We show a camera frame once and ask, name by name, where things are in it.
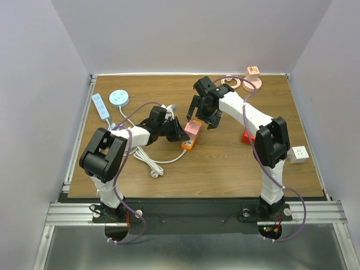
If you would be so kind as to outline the grey round socket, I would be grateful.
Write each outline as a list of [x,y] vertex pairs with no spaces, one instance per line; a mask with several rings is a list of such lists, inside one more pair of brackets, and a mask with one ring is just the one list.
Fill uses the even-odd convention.
[[113,107],[124,107],[130,102],[130,96],[127,91],[117,89],[109,95],[109,101]]

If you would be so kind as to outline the white cube adapter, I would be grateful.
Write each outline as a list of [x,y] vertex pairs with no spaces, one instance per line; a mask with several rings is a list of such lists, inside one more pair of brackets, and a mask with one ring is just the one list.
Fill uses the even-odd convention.
[[295,146],[289,149],[287,157],[291,164],[299,164],[308,160],[309,154],[305,146]]

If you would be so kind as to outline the light blue power strip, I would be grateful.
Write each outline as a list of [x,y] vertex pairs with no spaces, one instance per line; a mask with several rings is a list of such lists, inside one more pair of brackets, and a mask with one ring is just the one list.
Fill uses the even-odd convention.
[[107,121],[110,120],[110,114],[106,108],[106,105],[101,97],[101,95],[99,93],[93,94],[91,96],[93,104],[95,105],[95,108],[101,118],[101,120]]

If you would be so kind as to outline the red cube adapter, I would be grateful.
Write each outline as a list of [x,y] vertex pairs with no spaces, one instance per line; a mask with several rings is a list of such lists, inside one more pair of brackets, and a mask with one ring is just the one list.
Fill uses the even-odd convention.
[[250,145],[251,142],[255,143],[255,137],[253,136],[252,133],[250,134],[250,137],[249,137],[247,131],[244,131],[244,133],[241,137],[241,142]]

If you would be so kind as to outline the orange power strip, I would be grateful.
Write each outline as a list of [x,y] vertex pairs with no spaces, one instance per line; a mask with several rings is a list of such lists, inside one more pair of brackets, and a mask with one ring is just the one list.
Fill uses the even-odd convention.
[[200,133],[200,130],[199,130],[197,135],[191,136],[189,140],[182,142],[181,148],[182,148],[183,151],[191,151],[192,150],[193,146],[195,145],[195,141],[196,141],[196,139],[197,139],[197,137],[198,137],[198,135]]

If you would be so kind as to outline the pink cube adapter with drawing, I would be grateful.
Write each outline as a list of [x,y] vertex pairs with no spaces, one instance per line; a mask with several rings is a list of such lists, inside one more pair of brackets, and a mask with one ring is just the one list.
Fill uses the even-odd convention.
[[257,66],[249,66],[245,72],[245,79],[250,82],[257,81],[259,79],[259,74],[260,72]]

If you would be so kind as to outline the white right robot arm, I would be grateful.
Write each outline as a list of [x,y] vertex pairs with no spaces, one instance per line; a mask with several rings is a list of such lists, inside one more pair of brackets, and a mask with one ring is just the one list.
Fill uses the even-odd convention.
[[262,190],[259,205],[260,216],[272,219],[279,213],[278,204],[284,199],[282,175],[290,149],[287,124],[284,118],[266,115],[242,99],[228,84],[215,85],[208,76],[199,79],[194,85],[197,95],[193,96],[187,112],[187,119],[195,115],[208,125],[217,128],[222,113],[233,117],[245,127],[255,142],[254,157],[262,169]]

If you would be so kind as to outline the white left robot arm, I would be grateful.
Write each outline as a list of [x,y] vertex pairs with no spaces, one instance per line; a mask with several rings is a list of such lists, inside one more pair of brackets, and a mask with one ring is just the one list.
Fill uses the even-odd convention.
[[125,151],[138,146],[148,146],[159,137],[169,142],[189,140],[178,118],[163,106],[154,106],[148,118],[125,129],[98,128],[83,151],[79,166],[90,176],[100,194],[100,210],[97,212],[118,222],[125,216],[124,199],[115,180],[124,166]]

